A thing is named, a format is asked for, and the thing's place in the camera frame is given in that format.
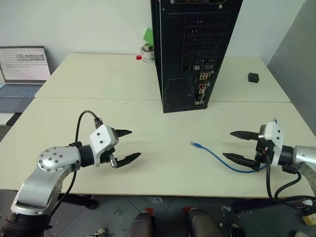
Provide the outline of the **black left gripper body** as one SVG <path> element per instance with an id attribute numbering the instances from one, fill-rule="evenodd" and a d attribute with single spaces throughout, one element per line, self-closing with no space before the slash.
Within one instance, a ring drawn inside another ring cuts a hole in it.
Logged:
<path id="1" fill-rule="evenodd" d="M 117 160 L 114 157 L 113 153 L 115 152 L 115 146 L 119 143 L 119 137 L 114 128 L 111 127 L 111 135 L 114 136 L 114 143 L 110 144 L 105 151 L 100 155 L 100 163 L 110 163 L 112 168 L 116 168 Z"/>

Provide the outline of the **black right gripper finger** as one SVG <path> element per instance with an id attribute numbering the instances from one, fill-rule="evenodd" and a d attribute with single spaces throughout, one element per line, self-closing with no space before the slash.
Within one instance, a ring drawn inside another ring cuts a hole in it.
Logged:
<path id="1" fill-rule="evenodd" d="M 244 156 L 233 154 L 233 153 L 223 153 L 227 159 L 233 161 L 236 164 L 246 166 L 252 170 L 259 171 L 259 162 L 251 159 L 247 159 Z"/>
<path id="2" fill-rule="evenodd" d="M 256 132 L 250 132 L 250 131 L 234 131 L 231 132 L 230 135 L 237 137 L 239 139 L 243 140 L 258 140 L 259 134 Z"/>

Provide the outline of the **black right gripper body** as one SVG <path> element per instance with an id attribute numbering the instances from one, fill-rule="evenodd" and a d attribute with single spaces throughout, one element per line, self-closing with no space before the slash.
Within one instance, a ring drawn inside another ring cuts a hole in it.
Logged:
<path id="1" fill-rule="evenodd" d="M 262 125 L 259 132 L 255 136 L 256 155 L 255 155 L 255 170 L 258 172 L 261 168 L 261 164 L 270 164 L 274 156 L 274 143 L 271 138 L 266 135 L 267 125 Z"/>

